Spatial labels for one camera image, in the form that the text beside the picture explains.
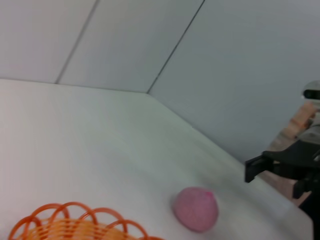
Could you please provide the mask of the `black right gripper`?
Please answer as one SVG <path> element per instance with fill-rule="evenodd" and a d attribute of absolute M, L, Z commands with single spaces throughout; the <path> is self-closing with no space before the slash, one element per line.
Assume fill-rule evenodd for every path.
<path fill-rule="evenodd" d="M 312 190 L 311 175 L 320 173 L 320 145 L 299 140 L 282 151 L 263 151 L 244 165 L 246 183 L 264 171 L 298 180 L 293 186 L 293 198 L 299 199 Z"/>

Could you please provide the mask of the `pink peach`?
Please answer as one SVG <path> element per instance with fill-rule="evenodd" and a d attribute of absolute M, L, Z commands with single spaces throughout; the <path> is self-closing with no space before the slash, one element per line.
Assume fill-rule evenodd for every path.
<path fill-rule="evenodd" d="M 172 202 L 177 220 L 193 232 L 204 233 L 218 221 L 219 208 L 214 193 L 203 187 L 187 187 Z"/>

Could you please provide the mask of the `orange woven plastic basket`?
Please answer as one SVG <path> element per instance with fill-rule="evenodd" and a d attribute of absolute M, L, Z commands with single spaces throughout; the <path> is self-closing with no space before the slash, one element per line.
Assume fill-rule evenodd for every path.
<path fill-rule="evenodd" d="M 22 218 L 7 240 L 164 240 L 117 211 L 80 202 L 45 204 Z"/>

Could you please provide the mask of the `dark robot torso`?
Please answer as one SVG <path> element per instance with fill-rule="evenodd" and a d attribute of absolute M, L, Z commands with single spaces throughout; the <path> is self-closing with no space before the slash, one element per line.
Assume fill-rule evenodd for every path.
<path fill-rule="evenodd" d="M 312 220 L 313 240 L 320 240 L 320 192 L 311 192 L 299 208 Z"/>

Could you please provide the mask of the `tan stacked blocks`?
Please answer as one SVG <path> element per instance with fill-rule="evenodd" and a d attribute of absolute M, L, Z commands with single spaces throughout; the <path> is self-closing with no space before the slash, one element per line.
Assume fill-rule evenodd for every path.
<path fill-rule="evenodd" d="M 316 111 L 311 102 L 304 103 L 289 120 L 287 126 L 271 142 L 268 150 L 282 151 L 292 145 L 297 140 L 298 135 L 310 126 Z"/>

